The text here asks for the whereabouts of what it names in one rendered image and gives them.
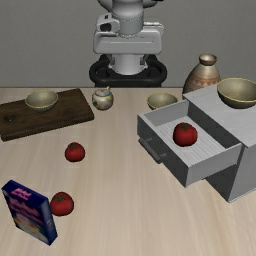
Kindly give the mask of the pale painted teapot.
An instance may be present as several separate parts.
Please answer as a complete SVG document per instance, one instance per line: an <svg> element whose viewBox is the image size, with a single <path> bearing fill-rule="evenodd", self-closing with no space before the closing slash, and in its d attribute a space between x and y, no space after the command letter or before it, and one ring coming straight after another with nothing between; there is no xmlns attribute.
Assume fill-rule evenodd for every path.
<svg viewBox="0 0 256 256"><path fill-rule="evenodd" d="M112 107L114 96L110 87L97 89L92 95L92 104L98 110L105 111Z"/></svg>

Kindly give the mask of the small beige bowl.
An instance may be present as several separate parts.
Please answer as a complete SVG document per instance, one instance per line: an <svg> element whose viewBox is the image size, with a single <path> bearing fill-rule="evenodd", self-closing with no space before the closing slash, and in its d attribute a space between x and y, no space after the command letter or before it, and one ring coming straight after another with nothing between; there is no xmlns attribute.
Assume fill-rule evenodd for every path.
<svg viewBox="0 0 256 256"><path fill-rule="evenodd" d="M58 101L58 94L51 90L37 90L25 99L25 104L37 112L47 112L54 108Z"/></svg>
<svg viewBox="0 0 256 256"><path fill-rule="evenodd" d="M175 96L166 92L153 93L147 98L147 104L152 110L176 103L177 101L178 99Z"/></svg>

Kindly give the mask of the tan patterned vase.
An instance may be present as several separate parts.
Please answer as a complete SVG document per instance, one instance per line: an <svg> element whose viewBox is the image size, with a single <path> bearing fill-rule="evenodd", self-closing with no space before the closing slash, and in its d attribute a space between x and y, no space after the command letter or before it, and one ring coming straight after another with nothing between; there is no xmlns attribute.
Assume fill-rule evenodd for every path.
<svg viewBox="0 0 256 256"><path fill-rule="evenodd" d="M216 67L217 57L211 53L199 55L199 63L188 75L183 86L183 94L218 83L221 80Z"/></svg>

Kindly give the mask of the red tomato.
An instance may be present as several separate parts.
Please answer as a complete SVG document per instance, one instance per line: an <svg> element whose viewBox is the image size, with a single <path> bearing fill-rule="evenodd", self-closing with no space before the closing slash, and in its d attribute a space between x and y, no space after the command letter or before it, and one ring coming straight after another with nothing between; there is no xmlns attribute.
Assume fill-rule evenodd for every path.
<svg viewBox="0 0 256 256"><path fill-rule="evenodd" d="M69 162L80 162L85 157L85 149L81 144L72 142L67 146L64 155Z"/></svg>
<svg viewBox="0 0 256 256"><path fill-rule="evenodd" d="M58 192L50 202L50 209L55 216L67 216L74 210L74 201L69 194Z"/></svg>
<svg viewBox="0 0 256 256"><path fill-rule="evenodd" d="M189 123L179 123L173 131L173 141L180 147L192 146L197 142L198 132Z"/></svg>

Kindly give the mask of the large beige bowl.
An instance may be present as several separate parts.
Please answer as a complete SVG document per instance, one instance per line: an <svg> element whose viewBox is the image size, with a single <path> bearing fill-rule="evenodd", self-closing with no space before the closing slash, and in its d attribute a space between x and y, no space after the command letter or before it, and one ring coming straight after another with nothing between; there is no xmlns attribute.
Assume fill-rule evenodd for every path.
<svg viewBox="0 0 256 256"><path fill-rule="evenodd" d="M256 105L256 83L244 78L227 78L217 84L219 98L234 109Z"/></svg>

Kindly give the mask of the grey drawer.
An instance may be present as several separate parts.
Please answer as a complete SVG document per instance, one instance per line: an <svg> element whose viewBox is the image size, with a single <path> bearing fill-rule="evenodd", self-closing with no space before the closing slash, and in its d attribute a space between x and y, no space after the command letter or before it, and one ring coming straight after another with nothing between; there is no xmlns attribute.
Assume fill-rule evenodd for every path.
<svg viewBox="0 0 256 256"><path fill-rule="evenodd" d="M174 128L191 124L198 133L195 144L180 147ZM188 100L137 116L140 144L157 163L163 163L187 187L237 164L242 144Z"/></svg>

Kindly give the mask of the flat brown board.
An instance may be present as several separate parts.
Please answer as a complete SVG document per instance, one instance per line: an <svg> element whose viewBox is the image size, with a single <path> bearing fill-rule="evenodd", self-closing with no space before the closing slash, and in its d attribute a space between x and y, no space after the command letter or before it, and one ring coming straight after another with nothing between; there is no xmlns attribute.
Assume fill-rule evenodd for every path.
<svg viewBox="0 0 256 256"><path fill-rule="evenodd" d="M0 104L0 138L14 140L94 119L80 89L62 91L58 96L56 105L47 112L31 110L24 100Z"/></svg>

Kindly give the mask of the grey cabinet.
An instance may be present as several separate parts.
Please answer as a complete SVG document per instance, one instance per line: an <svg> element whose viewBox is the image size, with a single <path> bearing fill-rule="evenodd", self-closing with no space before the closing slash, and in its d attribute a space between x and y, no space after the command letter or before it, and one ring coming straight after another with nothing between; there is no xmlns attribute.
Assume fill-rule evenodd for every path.
<svg viewBox="0 0 256 256"><path fill-rule="evenodd" d="M220 134L221 142L227 142L228 134L234 136L242 148L235 164L207 178L207 181L228 202L256 190L256 106L248 109L233 109L224 104L211 85L183 95L184 99L211 118L211 126Z"/></svg>

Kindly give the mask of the blue carton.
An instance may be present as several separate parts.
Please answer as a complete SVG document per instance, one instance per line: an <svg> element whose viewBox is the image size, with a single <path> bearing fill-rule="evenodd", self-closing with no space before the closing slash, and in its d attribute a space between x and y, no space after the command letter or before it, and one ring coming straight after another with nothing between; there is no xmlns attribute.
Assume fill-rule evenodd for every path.
<svg viewBox="0 0 256 256"><path fill-rule="evenodd" d="M48 198L13 180L2 187L2 193L16 227L51 245L57 231Z"/></svg>

